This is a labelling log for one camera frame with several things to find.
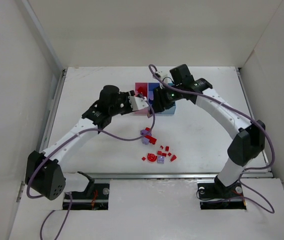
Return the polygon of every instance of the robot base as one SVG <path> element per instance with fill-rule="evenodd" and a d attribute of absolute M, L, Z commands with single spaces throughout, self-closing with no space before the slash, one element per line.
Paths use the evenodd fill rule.
<path fill-rule="evenodd" d="M 225 188 L 224 191 L 220 191 L 220 189 L 216 187 L 215 182 L 198 183 L 197 189 L 196 195 L 200 199 L 200 207 L 202 210 L 246 209 L 245 200 L 241 198 L 224 202 L 214 202 L 221 199 L 243 196 L 241 184 L 238 182 Z"/>
<path fill-rule="evenodd" d="M 83 192 L 73 191 L 71 210 L 108 210 L 109 194 L 109 183 L 94 183 L 89 195 Z M 68 209 L 69 202 L 70 197 L 66 194 L 63 200 L 63 210 Z"/>

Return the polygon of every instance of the white wall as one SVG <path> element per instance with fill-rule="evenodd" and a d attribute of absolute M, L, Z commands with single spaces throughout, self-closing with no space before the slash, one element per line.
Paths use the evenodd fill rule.
<path fill-rule="evenodd" d="M 284 180 L 284 0 L 241 70 L 254 116 L 276 150 L 274 175 Z"/>
<path fill-rule="evenodd" d="M 241 67 L 281 0 L 30 0 L 64 67 Z"/>
<path fill-rule="evenodd" d="M 52 77 L 14 0 L 0 0 L 0 240 L 7 237 L 12 223 Z"/>

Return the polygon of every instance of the screw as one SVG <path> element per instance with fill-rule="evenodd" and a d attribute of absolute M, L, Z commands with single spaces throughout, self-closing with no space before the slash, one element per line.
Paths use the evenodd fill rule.
<path fill-rule="evenodd" d="M 205 187 L 200 186 L 200 187 L 198 188 L 198 192 L 199 192 L 200 194 L 204 194 L 204 193 L 205 193 Z"/>
<path fill-rule="evenodd" d="M 241 194 L 243 192 L 242 188 L 240 186 L 237 186 L 235 188 L 235 191 L 238 193 L 238 194 Z"/>
<path fill-rule="evenodd" d="M 103 194 L 108 195 L 110 193 L 110 190 L 106 187 L 103 189 Z"/>

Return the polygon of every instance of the purple lego brick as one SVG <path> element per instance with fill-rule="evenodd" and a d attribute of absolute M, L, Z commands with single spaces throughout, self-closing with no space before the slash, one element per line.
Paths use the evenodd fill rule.
<path fill-rule="evenodd" d="M 163 156 L 158 156 L 157 157 L 157 162 L 159 163 L 159 164 L 163 164 L 164 163 L 164 157 Z"/>
<path fill-rule="evenodd" d="M 141 135 L 145 136 L 147 132 L 148 132 L 147 130 L 143 129 L 143 130 L 141 130 Z"/>
<path fill-rule="evenodd" d="M 142 138 L 142 143 L 145 145 L 148 145 L 150 143 L 150 139 L 147 139 L 146 137 Z"/>

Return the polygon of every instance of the black joint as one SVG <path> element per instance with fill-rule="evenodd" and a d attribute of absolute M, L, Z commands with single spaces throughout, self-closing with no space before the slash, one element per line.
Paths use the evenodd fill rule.
<path fill-rule="evenodd" d="M 192 76 L 186 64 L 182 64 L 170 70 L 175 85 L 182 83 L 183 79 Z"/>
<path fill-rule="evenodd" d="M 29 183 L 35 169 L 44 159 L 44 154 L 37 151 L 33 151 L 29 155 L 25 177 L 26 184 Z M 35 176 L 31 188 L 49 200 L 54 200 L 63 192 L 65 184 L 66 181 L 58 161 L 49 159 Z"/>
<path fill-rule="evenodd" d="M 86 112 L 84 112 L 82 114 L 82 118 L 91 120 L 98 129 L 104 129 L 112 121 L 111 116 L 98 111 L 95 107 L 90 107 Z"/>
<path fill-rule="evenodd" d="M 265 129 L 265 124 L 258 120 L 258 124 Z M 248 161 L 256 158 L 264 150 L 265 136 L 254 124 L 240 130 L 227 149 L 229 158 L 239 166 L 245 166 Z"/>

